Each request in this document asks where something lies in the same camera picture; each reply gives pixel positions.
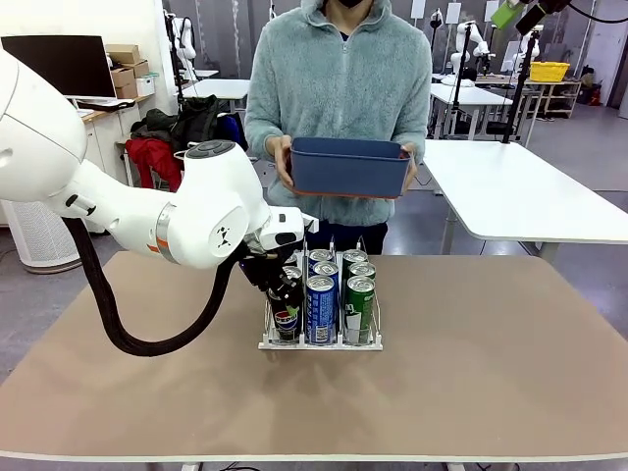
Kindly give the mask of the person's right hand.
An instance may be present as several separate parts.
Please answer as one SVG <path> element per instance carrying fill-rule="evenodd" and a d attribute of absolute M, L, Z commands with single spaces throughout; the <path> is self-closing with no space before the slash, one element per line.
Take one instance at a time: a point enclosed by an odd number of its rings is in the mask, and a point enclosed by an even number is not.
<path fill-rule="evenodd" d="M 281 182 L 289 190 L 293 190 L 293 180 L 290 175 L 291 137 L 283 135 L 274 142 L 275 165 Z"/>

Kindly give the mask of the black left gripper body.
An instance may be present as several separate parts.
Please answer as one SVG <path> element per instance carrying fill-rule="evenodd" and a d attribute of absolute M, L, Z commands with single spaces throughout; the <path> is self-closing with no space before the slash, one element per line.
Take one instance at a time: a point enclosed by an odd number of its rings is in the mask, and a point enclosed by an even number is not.
<path fill-rule="evenodd" d="M 247 247 L 246 254 L 240 259 L 240 269 L 260 290 L 285 290 L 287 276 L 283 267 L 293 253 L 293 244 L 269 251 Z"/>

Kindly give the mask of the person's left hand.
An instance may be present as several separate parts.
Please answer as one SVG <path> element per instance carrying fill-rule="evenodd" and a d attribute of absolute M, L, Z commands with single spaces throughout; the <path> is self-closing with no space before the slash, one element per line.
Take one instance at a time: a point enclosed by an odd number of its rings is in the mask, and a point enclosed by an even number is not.
<path fill-rule="evenodd" d="M 404 184 L 402 192 L 405 193 L 410 189 L 412 182 L 418 175 L 418 168 L 416 163 L 417 146 L 414 143 L 408 142 L 400 146 L 399 158 L 407 161 L 406 174 L 404 178 Z"/>

